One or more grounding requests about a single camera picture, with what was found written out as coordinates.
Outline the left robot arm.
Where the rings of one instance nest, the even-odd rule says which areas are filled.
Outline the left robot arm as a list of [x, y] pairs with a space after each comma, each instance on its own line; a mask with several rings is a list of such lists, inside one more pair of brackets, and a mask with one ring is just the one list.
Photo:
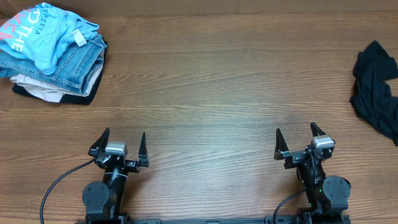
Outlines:
[[110, 129], [106, 128], [88, 151], [104, 174], [103, 180], [91, 182], [83, 190], [86, 223], [131, 223], [130, 216], [121, 211], [128, 175], [149, 167], [145, 134], [142, 135], [136, 161], [127, 159], [126, 144], [110, 141], [109, 134]]

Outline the black t-shirt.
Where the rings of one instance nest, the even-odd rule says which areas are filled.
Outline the black t-shirt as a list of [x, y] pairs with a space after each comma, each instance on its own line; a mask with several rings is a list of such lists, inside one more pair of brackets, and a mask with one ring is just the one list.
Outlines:
[[397, 62], [374, 40], [358, 53], [353, 68], [354, 93], [349, 99], [356, 115], [397, 144], [397, 97], [388, 80], [397, 78]]

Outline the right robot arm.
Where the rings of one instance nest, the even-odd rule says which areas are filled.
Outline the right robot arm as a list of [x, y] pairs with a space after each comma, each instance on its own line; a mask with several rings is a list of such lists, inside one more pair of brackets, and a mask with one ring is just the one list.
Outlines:
[[[274, 159], [284, 161], [285, 169], [296, 169], [298, 180], [303, 189], [284, 199], [274, 210], [271, 223], [350, 223], [348, 199], [351, 183], [340, 176], [326, 176], [322, 162], [332, 156], [335, 140], [322, 131], [316, 123], [310, 123], [312, 140], [301, 151], [291, 152], [280, 129], [276, 129]], [[278, 211], [289, 200], [306, 194], [307, 208], [299, 208], [295, 215], [278, 216]]]

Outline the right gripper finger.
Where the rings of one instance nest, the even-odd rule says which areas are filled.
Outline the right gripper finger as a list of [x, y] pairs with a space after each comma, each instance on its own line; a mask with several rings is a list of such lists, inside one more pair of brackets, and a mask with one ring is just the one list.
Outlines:
[[290, 151], [287, 147], [286, 141], [279, 128], [276, 129], [276, 144], [274, 151], [274, 159], [279, 161], [285, 159], [289, 155]]
[[317, 136], [323, 136], [326, 133], [322, 131], [318, 125], [315, 122], [310, 123], [311, 131], [312, 131], [312, 136], [317, 137]]

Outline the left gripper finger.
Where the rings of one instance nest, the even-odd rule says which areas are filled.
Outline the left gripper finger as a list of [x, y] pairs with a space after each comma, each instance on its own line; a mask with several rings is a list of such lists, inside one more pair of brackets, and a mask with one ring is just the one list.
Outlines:
[[147, 146], [146, 146], [146, 134], [142, 134], [142, 139], [141, 139], [141, 144], [139, 148], [139, 165], [141, 167], [149, 167], [149, 156], [147, 152]]
[[105, 147], [108, 144], [110, 129], [106, 128], [102, 135], [95, 141], [95, 143], [89, 148], [88, 155], [91, 157], [97, 157], [100, 152], [105, 151]]

